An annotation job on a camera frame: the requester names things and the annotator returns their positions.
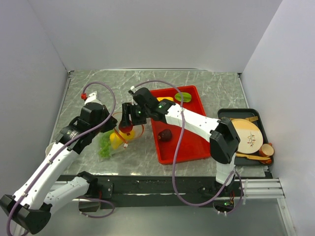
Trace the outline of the red strawberry toy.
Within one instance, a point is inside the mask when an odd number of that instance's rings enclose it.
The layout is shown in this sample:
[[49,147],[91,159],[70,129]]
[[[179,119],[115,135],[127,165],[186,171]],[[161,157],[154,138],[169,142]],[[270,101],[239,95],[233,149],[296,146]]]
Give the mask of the red strawberry toy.
[[119,130],[122,132],[122,133],[130,133],[133,129],[133,125],[132,124],[127,124],[125,122],[120,122],[119,123]]

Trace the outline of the yellow pear toy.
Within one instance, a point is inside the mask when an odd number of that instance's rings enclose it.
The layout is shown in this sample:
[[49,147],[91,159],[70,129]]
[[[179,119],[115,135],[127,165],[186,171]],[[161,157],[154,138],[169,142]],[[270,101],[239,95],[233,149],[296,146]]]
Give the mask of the yellow pear toy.
[[119,134],[119,133],[111,133],[109,136],[111,148],[113,150],[116,150],[121,146],[122,144],[125,143],[125,139]]

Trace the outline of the clear zip bag orange zipper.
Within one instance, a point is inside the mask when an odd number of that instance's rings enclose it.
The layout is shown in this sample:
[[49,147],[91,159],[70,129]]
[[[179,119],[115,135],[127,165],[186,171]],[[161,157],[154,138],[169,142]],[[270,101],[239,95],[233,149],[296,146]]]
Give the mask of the clear zip bag orange zipper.
[[143,135],[144,128],[144,125],[134,126],[129,133],[123,133],[117,125],[114,129],[102,133],[98,141],[100,161],[108,160],[124,151],[132,141]]

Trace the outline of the green lettuce toy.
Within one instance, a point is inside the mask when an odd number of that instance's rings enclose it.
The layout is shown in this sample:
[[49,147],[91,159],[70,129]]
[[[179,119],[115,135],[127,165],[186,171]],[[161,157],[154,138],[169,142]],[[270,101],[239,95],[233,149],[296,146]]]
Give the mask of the green lettuce toy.
[[113,130],[102,133],[101,137],[99,138],[98,155],[101,159],[108,159],[111,157],[112,147],[111,147],[110,136],[113,133],[114,133]]

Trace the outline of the yellow corn toy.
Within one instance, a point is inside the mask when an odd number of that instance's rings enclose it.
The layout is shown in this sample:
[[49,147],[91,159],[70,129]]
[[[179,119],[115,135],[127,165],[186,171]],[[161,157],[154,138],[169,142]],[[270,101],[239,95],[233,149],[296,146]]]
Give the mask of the yellow corn toy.
[[172,97],[157,97],[157,100],[160,102],[160,101],[162,101],[162,100],[169,100],[169,101],[174,101],[174,99],[172,98]]

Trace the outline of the dark red fruit toy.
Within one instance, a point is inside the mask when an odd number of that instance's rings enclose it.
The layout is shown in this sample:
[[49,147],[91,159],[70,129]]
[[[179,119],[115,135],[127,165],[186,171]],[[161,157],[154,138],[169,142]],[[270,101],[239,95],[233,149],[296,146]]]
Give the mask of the dark red fruit toy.
[[170,129],[164,129],[158,133],[158,140],[161,142],[169,142],[172,139],[173,135]]

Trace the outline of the green ridged fruit toy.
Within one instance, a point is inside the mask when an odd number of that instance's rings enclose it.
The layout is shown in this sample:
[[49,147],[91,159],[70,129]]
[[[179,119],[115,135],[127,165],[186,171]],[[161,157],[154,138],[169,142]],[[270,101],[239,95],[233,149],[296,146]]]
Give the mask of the green ridged fruit toy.
[[181,92],[174,95],[175,100],[179,102],[189,103],[192,100],[192,95],[187,92]]

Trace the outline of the yellow lemon toy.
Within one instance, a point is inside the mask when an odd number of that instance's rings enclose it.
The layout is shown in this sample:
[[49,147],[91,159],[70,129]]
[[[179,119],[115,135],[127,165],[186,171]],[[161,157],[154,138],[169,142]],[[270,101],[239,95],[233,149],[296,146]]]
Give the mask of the yellow lemon toy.
[[119,131],[119,135],[122,137],[123,141],[126,143],[136,138],[136,134],[134,130],[132,130],[130,133],[127,133],[127,134]]

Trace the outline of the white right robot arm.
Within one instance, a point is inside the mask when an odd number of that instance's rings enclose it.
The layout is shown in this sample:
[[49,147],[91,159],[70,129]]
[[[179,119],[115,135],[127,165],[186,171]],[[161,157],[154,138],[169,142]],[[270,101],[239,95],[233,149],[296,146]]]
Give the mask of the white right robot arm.
[[209,118],[171,100],[159,101],[147,88],[131,87],[131,103],[124,103],[119,130],[130,133],[134,126],[146,124],[147,119],[177,126],[201,137],[210,144],[210,156],[216,161],[216,192],[228,195],[232,189],[235,156],[240,138],[228,118]]

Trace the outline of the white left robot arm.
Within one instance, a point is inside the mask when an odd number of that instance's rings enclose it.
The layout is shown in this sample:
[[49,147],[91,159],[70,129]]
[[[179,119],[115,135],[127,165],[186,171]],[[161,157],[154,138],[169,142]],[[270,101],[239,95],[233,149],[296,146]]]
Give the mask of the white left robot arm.
[[10,236],[11,222],[26,233],[39,233],[52,214],[77,197],[99,201],[103,187],[97,177],[79,173],[61,188],[51,191],[62,172],[92,143],[98,133],[112,130],[117,120],[98,99],[86,100],[79,116],[59,133],[44,161],[29,180],[13,195],[3,195],[0,206],[8,216],[6,233]]

